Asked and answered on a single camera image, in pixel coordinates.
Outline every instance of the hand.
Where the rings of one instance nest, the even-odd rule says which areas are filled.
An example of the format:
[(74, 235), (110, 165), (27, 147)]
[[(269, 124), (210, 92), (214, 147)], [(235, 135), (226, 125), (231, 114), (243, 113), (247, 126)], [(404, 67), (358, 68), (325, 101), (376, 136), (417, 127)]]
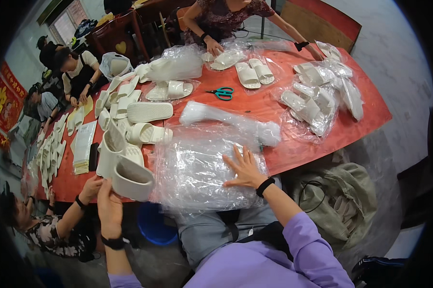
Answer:
[(55, 204), (55, 191), (53, 191), (53, 187), (48, 187), (48, 199), (50, 200), (50, 206)]
[(268, 178), (258, 170), (253, 153), (247, 147), (243, 148), (244, 155), (240, 155), (239, 149), (234, 145), (234, 154), (238, 164), (232, 161), (227, 155), (223, 155), (226, 164), (236, 172), (236, 178), (226, 181), (223, 187), (248, 186), (257, 189)]
[(216, 57), (221, 52), (224, 52), (223, 47), (221, 47), (221, 45), (209, 35), (207, 35), (203, 41), (207, 44), (207, 52), (212, 53), (213, 56)]
[(308, 44), (306, 46), (306, 49), (308, 49), (308, 51), (311, 53), (312, 57), (316, 61), (323, 61), (325, 59), (324, 56), (319, 51), (317, 51), (314, 47), (311, 46), (311, 44)]
[(81, 92), (79, 97), (79, 102), (82, 103), (82, 105), (87, 104), (87, 93), (88, 93), (88, 88), (85, 87), (85, 89)]
[(79, 106), (77, 99), (75, 97), (71, 97), (71, 106), (77, 108)]
[(101, 235), (106, 239), (117, 239), (122, 234), (122, 200), (111, 191), (112, 182), (104, 181), (98, 193), (98, 216), (101, 221)]
[(98, 191), (103, 184), (104, 180), (98, 175), (93, 176), (85, 182), (84, 188), (79, 195), (79, 199), (85, 205), (87, 205), (90, 200), (98, 194)]

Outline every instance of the white shirt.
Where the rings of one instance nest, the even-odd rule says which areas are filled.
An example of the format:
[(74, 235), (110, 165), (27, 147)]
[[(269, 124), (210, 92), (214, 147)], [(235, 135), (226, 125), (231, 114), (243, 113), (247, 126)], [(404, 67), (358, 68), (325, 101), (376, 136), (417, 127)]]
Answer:
[[(93, 54), (90, 53), (90, 51), (83, 51), (81, 56), (84, 59), (85, 64), (90, 65), (90, 67), (92, 68), (95, 65), (95, 63), (98, 63), (97, 58), (93, 56)], [(74, 78), (80, 73), (83, 66), (84, 65), (82, 64), (82, 61), (80, 60), (79, 57), (79, 59), (77, 60), (77, 67), (75, 68), (75, 70), (69, 71), (67, 74), (69, 75), (70, 78)], [(63, 73), (62, 79), (64, 84), (64, 94), (65, 95), (71, 94), (71, 80), (69, 80), (69, 78), (66, 76), (66, 73)]]

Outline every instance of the floor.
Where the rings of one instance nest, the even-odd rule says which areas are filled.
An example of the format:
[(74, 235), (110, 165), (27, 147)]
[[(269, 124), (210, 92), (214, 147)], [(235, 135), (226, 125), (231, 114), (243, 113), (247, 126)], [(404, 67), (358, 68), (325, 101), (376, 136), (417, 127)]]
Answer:
[[(391, 0), (324, 2), (363, 26), (352, 56), (370, 76), (393, 115), (381, 129), (344, 149), (350, 161), (367, 169), (375, 182), (378, 200), (378, 211), (367, 236), (354, 248), (338, 255), (340, 263), (350, 272), (364, 255), (386, 255), (398, 238), (405, 192), (401, 191), (396, 175), (427, 156), (427, 119), (433, 103), (433, 89), (426, 58), (415, 34)], [(260, 32), (261, 18), (249, 18), (245, 28)], [(289, 39), (268, 20), (265, 33)], [(329, 161), (329, 158), (308, 165)], [(419, 233), (409, 234), (411, 243), (416, 242)], [(144, 238), (139, 239), (140, 248), (129, 249), (128, 254), (133, 271), (142, 284), (145, 287), (179, 287), (189, 268), (178, 244), (157, 247)], [(400, 248), (408, 255), (411, 247), (396, 243), (392, 250)], [(58, 271), (65, 287), (109, 287), (104, 257), (82, 264), (74, 259), (42, 256), (38, 252), (30, 255), (35, 256), (36, 263), (46, 263)]]

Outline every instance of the floral dress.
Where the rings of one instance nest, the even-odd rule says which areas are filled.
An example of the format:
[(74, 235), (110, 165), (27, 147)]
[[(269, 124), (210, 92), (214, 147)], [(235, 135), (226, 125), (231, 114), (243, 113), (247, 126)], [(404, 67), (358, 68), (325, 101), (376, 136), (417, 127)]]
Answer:
[(71, 231), (67, 240), (60, 239), (56, 231), (56, 224), (63, 216), (43, 215), (35, 219), (40, 220), (34, 227), (28, 229), (25, 234), (42, 251), (61, 257), (79, 257), (85, 251), (85, 245), (79, 235)]
[[(244, 20), (252, 15), (270, 17), (274, 10), (264, 0), (251, 0), (239, 11), (231, 12), (226, 0), (197, 0), (202, 12), (195, 18), (199, 27), (213, 37), (211, 31), (219, 30), (220, 41), (234, 36), (233, 29), (239, 28)], [(185, 31), (186, 44), (201, 43), (200, 37), (189, 28)]]

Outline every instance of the poster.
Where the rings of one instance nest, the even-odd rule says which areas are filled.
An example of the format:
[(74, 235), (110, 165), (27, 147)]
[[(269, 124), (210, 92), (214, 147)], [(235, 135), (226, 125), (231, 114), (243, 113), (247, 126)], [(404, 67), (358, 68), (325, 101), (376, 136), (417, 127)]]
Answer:
[(22, 99), (0, 77), (0, 129), (10, 130), (18, 121), (21, 109)]

